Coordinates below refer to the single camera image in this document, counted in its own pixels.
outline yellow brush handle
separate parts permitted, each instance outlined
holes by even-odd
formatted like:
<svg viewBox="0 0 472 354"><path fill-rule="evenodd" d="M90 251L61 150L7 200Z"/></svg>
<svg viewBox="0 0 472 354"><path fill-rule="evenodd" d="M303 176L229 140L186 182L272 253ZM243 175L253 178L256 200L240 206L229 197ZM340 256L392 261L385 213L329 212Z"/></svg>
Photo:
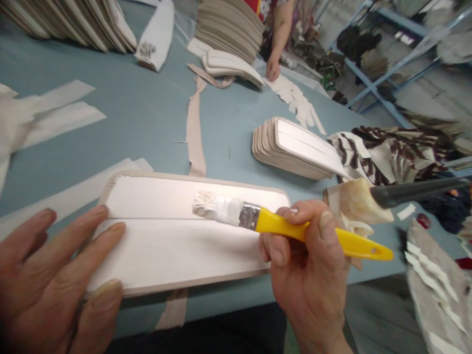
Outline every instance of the yellow brush handle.
<svg viewBox="0 0 472 354"><path fill-rule="evenodd" d="M262 207L256 231L259 233L285 235L305 242L305 232L308 225L310 223L291 225L282 216L276 215ZM375 261L391 261L393 259L393 252L385 246L345 230L336 229L336 232L346 256L367 258Z"/></svg>

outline metal ferrule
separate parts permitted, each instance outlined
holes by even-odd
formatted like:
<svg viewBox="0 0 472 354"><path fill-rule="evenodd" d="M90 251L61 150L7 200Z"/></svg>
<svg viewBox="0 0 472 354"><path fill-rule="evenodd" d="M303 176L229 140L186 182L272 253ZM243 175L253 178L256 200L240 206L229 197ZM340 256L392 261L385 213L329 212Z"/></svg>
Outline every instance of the metal ferrule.
<svg viewBox="0 0 472 354"><path fill-rule="evenodd" d="M239 226L255 231L261 206L243 202L241 214L239 214Z"/></svg>

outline red shirt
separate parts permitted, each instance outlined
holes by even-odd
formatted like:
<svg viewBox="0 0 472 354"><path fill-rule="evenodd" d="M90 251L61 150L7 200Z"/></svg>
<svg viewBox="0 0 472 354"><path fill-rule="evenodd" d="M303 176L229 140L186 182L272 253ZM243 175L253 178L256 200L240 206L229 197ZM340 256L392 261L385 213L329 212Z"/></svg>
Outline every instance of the red shirt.
<svg viewBox="0 0 472 354"><path fill-rule="evenodd" d="M267 15L274 8L285 4L288 0L244 0L246 4L256 13L259 19L264 23Z"/></svg>

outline fingernail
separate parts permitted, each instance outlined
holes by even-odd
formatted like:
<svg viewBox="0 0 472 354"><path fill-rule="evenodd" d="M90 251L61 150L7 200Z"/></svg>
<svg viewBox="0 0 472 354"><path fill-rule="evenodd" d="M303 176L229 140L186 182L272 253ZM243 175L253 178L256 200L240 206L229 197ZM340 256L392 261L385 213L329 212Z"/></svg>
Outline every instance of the fingernail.
<svg viewBox="0 0 472 354"><path fill-rule="evenodd" d="M297 215L299 211L300 211L300 209L298 209L298 207L296 207L296 206L293 206L293 207L290 208L290 212L293 215Z"/></svg>
<svg viewBox="0 0 472 354"><path fill-rule="evenodd" d="M284 256L282 255L282 252L280 252L278 249L272 250L272 252L270 253L270 258L277 267L285 266Z"/></svg>
<svg viewBox="0 0 472 354"><path fill-rule="evenodd" d="M123 229L125 226L126 224L124 222L115 223L112 226L110 226L107 231L115 232L115 231Z"/></svg>
<svg viewBox="0 0 472 354"><path fill-rule="evenodd" d="M46 208L46 209L40 211L39 213L37 213L33 218L35 218L37 220L41 220L41 219L50 217L52 212L53 212L52 209Z"/></svg>
<svg viewBox="0 0 472 354"><path fill-rule="evenodd" d="M124 228L126 227L126 224L124 222L119 222L116 224L113 224L109 228L107 228L99 237L101 239L116 239L118 236L123 234Z"/></svg>
<svg viewBox="0 0 472 354"><path fill-rule="evenodd" d="M92 209L90 209L87 214L93 215L93 216L98 216L98 215L101 215L101 214L103 214L107 211L108 211L107 206L99 205L99 206L95 206Z"/></svg>
<svg viewBox="0 0 472 354"><path fill-rule="evenodd" d="M334 215L329 209L323 211L323 214L321 214L318 228L320 230L320 238L322 241L332 243L338 238L334 226Z"/></svg>
<svg viewBox="0 0 472 354"><path fill-rule="evenodd" d="M89 301L93 308L107 310L116 305L123 296L123 286L118 279L112 279L95 290Z"/></svg>

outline brush bristles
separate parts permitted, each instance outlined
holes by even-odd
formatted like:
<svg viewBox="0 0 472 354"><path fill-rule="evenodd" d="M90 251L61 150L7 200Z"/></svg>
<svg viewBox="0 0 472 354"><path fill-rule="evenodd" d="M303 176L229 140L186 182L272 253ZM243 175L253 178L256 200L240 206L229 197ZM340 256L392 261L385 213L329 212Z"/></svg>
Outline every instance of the brush bristles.
<svg viewBox="0 0 472 354"><path fill-rule="evenodd" d="M238 198L222 197L211 192L200 191L193 200L192 212L205 219L239 226L239 216L243 205L244 202Z"/></svg>
<svg viewBox="0 0 472 354"><path fill-rule="evenodd" d="M218 196L211 192L199 191L192 203L192 213L205 219L215 220L217 198Z"/></svg>

